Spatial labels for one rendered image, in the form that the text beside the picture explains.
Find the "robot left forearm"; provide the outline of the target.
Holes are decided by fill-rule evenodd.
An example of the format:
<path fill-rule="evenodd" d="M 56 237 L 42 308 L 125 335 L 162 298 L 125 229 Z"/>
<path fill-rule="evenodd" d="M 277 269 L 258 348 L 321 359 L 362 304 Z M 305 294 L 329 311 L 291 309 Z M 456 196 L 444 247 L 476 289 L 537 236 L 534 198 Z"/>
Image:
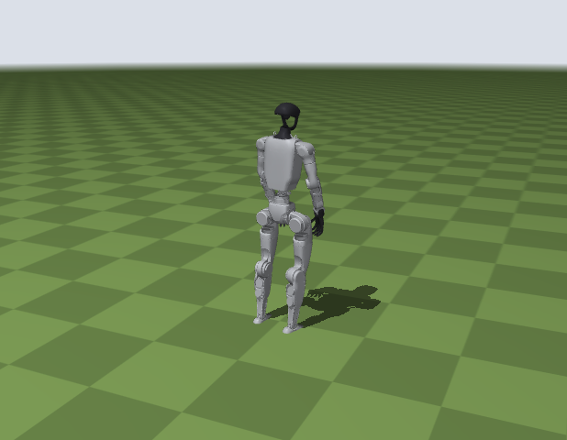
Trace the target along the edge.
<path fill-rule="evenodd" d="M 267 187 L 267 182 L 266 180 L 263 180 L 261 177 L 261 186 L 263 187 L 263 190 L 265 191 L 265 196 L 268 199 L 269 203 L 274 201 L 274 195 L 275 195 L 275 190 L 274 189 L 270 189 Z"/>

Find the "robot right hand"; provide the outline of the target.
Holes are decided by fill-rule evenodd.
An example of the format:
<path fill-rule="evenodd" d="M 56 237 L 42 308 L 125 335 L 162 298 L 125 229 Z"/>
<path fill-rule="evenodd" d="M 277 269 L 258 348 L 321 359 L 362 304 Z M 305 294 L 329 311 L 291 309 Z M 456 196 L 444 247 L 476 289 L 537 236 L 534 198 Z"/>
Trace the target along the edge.
<path fill-rule="evenodd" d="M 324 225 L 324 210 L 320 209 L 318 211 L 318 215 L 314 212 L 315 217 L 311 220 L 311 223 L 316 220 L 315 226 L 312 228 L 312 231 L 316 228 L 316 230 L 312 233 L 314 236 L 319 237 L 323 233 L 323 225 Z"/>

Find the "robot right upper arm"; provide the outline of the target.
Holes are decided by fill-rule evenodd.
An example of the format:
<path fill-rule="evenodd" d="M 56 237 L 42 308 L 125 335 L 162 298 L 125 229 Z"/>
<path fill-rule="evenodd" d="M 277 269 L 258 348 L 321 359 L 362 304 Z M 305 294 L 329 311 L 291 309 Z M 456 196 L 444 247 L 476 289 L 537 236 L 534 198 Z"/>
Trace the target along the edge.
<path fill-rule="evenodd" d="M 298 141 L 295 143 L 296 151 L 300 158 L 303 159 L 303 163 L 305 166 L 307 179 L 306 179 L 306 186 L 308 189 L 316 189 L 319 187 L 318 179 L 317 179 L 317 165 L 315 159 L 315 148 L 312 144 Z"/>

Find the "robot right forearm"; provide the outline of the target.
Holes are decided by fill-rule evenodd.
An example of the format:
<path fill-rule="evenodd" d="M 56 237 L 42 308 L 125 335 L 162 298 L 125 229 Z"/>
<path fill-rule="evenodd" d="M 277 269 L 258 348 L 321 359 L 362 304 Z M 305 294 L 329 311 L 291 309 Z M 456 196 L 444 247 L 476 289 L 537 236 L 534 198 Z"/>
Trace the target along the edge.
<path fill-rule="evenodd" d="M 318 211 L 320 209 L 323 209 L 325 212 L 325 208 L 324 208 L 324 203 L 323 203 L 323 197 L 322 197 L 322 189 L 321 189 L 321 184 L 320 184 L 320 180 L 318 179 L 318 183 L 319 183 L 319 187 L 316 189 L 311 189 L 310 190 L 310 195 L 312 196 L 312 203 L 313 203 L 313 211 L 318 215 Z"/>

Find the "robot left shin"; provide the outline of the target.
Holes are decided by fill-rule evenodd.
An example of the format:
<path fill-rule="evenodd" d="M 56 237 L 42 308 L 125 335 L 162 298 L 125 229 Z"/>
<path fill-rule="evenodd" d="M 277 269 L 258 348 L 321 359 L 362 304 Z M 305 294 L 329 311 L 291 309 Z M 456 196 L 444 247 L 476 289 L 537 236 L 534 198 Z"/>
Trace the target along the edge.
<path fill-rule="evenodd" d="M 269 297 L 272 283 L 272 274 L 269 277 L 261 277 L 257 274 L 257 266 L 259 261 L 255 265 L 255 279 L 254 279 L 254 289 L 257 299 L 257 318 L 261 315 L 261 319 L 264 319 L 267 307 L 267 298 Z"/>

